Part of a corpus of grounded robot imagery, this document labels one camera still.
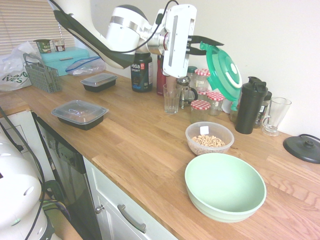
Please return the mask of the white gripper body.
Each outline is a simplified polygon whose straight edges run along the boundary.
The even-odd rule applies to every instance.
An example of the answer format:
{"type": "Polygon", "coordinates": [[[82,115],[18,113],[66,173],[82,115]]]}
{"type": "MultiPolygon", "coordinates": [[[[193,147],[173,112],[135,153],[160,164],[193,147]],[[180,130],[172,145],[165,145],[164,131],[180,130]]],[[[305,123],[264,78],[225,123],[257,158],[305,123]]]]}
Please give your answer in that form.
{"type": "Polygon", "coordinates": [[[175,78],[187,75],[189,54],[187,42],[195,29],[197,9],[191,4],[171,7],[166,13],[163,73],[175,78]]]}

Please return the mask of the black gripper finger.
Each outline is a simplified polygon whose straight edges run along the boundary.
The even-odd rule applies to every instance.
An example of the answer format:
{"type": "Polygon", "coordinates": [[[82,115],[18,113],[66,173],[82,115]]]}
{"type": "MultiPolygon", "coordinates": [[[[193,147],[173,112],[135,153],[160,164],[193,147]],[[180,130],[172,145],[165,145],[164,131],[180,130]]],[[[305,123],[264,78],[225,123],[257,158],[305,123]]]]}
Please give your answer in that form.
{"type": "Polygon", "coordinates": [[[187,46],[190,47],[191,44],[208,44],[211,46],[223,46],[224,44],[221,42],[218,42],[216,40],[212,40],[210,38],[199,36],[199,35],[189,35],[187,40],[187,46]]]}
{"type": "Polygon", "coordinates": [[[190,45],[186,47],[186,53],[194,56],[205,56],[207,54],[206,50],[191,47],[190,45]]]}

